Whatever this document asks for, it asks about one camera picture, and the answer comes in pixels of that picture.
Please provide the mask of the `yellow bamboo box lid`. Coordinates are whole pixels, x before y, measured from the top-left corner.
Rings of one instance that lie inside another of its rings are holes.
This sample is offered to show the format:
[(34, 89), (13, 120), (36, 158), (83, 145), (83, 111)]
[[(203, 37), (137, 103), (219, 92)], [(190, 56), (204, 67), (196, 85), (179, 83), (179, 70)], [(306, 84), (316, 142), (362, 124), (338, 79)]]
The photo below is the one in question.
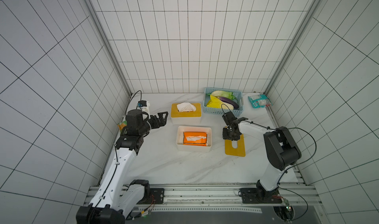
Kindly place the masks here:
[(202, 116), (200, 103), (174, 103), (171, 108), (172, 118), (200, 118)]

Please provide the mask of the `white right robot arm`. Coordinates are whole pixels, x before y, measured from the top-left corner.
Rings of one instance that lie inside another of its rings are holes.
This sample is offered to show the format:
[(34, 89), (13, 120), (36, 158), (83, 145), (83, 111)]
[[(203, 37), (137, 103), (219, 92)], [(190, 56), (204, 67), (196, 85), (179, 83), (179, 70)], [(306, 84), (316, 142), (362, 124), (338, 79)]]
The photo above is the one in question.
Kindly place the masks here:
[(302, 156), (290, 129), (259, 125), (245, 117), (237, 118), (232, 112), (224, 113), (222, 118), (226, 124), (223, 128), (224, 140), (237, 141), (243, 134), (252, 136), (259, 133), (263, 136), (269, 165), (256, 183), (256, 196), (262, 199), (271, 197), (278, 190), (284, 173)]

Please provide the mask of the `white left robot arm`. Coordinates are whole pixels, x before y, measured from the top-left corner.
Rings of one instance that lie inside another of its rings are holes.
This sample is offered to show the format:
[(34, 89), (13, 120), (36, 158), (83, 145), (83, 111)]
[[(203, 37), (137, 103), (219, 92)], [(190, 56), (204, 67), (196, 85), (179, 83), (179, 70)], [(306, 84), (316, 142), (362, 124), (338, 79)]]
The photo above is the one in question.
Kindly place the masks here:
[(168, 112), (150, 115), (147, 107), (134, 109), (125, 116), (126, 126), (114, 145), (114, 158), (96, 195), (76, 214), (78, 224), (124, 224), (133, 219), (133, 208), (153, 199), (147, 180), (133, 180), (125, 192), (123, 181), (142, 147), (144, 138), (153, 129), (167, 123)]

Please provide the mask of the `white tissue box base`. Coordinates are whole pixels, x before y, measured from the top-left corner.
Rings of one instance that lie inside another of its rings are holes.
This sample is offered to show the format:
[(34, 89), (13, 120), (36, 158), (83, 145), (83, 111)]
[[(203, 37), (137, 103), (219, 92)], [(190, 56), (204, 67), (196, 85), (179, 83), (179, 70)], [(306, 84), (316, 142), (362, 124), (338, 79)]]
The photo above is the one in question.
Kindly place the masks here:
[(171, 121), (177, 125), (199, 125), (201, 117), (172, 117)]

